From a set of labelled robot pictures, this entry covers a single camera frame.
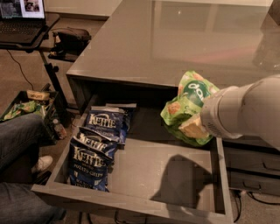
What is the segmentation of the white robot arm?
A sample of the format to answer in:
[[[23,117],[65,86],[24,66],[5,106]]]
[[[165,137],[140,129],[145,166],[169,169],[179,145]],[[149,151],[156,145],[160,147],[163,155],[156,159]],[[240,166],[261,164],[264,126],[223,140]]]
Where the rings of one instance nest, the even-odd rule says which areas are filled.
[[[280,75],[207,97],[202,110],[178,129],[187,137],[260,137],[280,150]]]

